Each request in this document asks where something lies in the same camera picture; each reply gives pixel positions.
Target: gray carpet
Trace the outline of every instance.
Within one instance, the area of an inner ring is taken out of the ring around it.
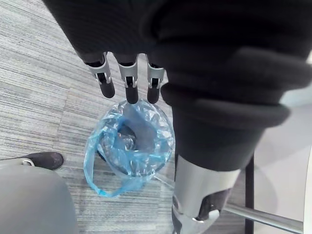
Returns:
[[[75,54],[40,0],[0,0],[0,158],[40,151],[61,152],[57,170],[70,189],[78,225],[86,234],[170,234],[172,190],[152,180],[139,192],[99,197],[85,181],[84,146],[99,118],[124,99],[124,86],[108,56],[116,95],[105,99],[98,83]],[[146,97],[146,63],[139,57],[138,90]],[[162,100],[158,105],[172,119]],[[171,161],[161,172],[173,177]],[[95,180],[112,190],[119,180],[97,160]],[[244,204],[241,175],[231,202]],[[224,212],[207,233],[242,234],[244,220]]]

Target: black fabric sleeve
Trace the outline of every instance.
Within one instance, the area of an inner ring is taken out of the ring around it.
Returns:
[[[287,90],[312,78],[307,0],[44,0],[77,54],[146,53],[166,69],[176,153],[217,171],[245,167]]]

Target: metal pole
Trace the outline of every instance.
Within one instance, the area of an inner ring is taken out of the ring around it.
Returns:
[[[297,220],[229,203],[225,206],[224,210],[242,216],[244,218],[250,219],[252,221],[256,221],[258,223],[263,223],[278,229],[288,231],[290,233],[303,234],[303,222]]]

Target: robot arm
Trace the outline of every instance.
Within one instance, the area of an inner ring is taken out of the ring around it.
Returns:
[[[136,58],[148,55],[149,101],[161,88],[176,138],[173,222],[200,234],[218,218],[267,127],[289,111],[285,91],[307,86],[312,3],[305,0],[43,0],[103,94],[114,94],[106,52],[137,101]]]

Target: plastic bag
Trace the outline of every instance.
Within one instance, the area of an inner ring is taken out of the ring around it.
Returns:
[[[175,148],[173,128],[156,105],[140,99],[131,105],[116,104],[89,136],[83,170],[90,187],[99,195],[114,197],[140,189],[170,158]],[[122,186],[108,193],[93,182],[96,152],[122,179]]]

